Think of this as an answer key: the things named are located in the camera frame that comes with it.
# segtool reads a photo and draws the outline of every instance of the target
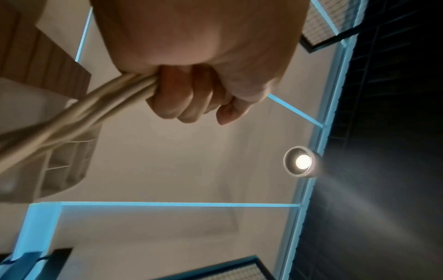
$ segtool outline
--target bundled cord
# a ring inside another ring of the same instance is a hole
[[[0,135],[0,173],[61,146],[137,102],[151,98],[157,76],[123,74],[53,119]]]

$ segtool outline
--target spotlight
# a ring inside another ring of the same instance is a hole
[[[283,158],[285,170],[295,177],[315,177],[319,170],[320,156],[310,149],[297,146],[286,152]]]

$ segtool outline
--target metal mesh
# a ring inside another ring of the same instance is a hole
[[[256,264],[251,264],[223,273],[199,278],[199,280],[266,280],[266,277]]]
[[[367,0],[311,0],[303,35],[314,46],[352,28],[358,10],[364,11],[367,2]]]

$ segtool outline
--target glowing light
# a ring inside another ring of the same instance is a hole
[[[308,169],[309,167],[311,167],[311,164],[312,164],[312,158],[308,155],[300,155],[295,160],[296,167],[302,170]]]

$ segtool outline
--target hand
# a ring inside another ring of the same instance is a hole
[[[309,0],[91,0],[121,71],[160,71],[148,102],[161,118],[219,124],[244,115],[278,84]]]

